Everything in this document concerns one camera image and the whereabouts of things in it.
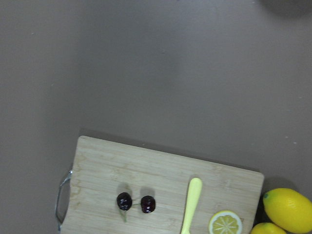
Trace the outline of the dark cherry with stem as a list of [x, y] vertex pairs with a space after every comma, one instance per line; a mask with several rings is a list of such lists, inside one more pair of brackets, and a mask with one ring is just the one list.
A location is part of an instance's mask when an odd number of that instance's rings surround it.
[[119, 213], [124, 222], [127, 222], [127, 211], [131, 209], [133, 201], [129, 193], [122, 192], [116, 198]]

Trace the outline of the wooden cutting board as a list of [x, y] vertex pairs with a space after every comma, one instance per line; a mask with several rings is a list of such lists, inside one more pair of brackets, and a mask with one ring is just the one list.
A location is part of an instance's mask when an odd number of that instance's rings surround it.
[[[70, 200], [63, 234], [178, 234], [189, 182], [203, 186], [190, 232], [206, 234], [210, 218], [229, 210], [252, 229], [264, 181], [261, 173], [200, 159], [81, 136], [70, 180]], [[133, 204], [124, 222], [116, 198], [130, 194]], [[156, 200], [152, 213], [141, 199]]]

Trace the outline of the yellow plastic knife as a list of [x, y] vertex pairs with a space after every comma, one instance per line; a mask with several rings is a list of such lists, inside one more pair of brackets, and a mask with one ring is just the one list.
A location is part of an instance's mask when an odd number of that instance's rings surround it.
[[192, 178], [190, 180], [187, 197], [186, 197], [186, 204], [185, 204], [185, 212], [184, 218], [181, 228], [181, 234], [189, 234], [190, 228], [192, 224], [192, 220], [197, 208], [197, 204], [201, 195], [202, 191], [202, 180], [200, 178]]

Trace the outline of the lemon slice near lemons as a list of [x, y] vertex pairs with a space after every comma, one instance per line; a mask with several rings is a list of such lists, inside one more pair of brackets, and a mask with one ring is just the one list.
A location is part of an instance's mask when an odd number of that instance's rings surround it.
[[240, 217], [227, 210], [215, 213], [208, 224], [210, 234], [241, 234], [242, 228]]

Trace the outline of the yellow lemon near lime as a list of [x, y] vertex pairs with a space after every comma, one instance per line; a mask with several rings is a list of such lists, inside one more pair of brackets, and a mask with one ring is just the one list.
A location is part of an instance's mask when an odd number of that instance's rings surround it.
[[286, 234], [286, 232], [273, 223], [264, 222], [255, 225], [250, 234]]

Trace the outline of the yellow lemon far end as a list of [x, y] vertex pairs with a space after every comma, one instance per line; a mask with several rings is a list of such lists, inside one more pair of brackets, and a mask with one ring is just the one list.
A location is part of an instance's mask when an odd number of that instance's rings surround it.
[[269, 219], [280, 228], [306, 234], [312, 230], [312, 202], [289, 188], [277, 188], [263, 195], [264, 210]]

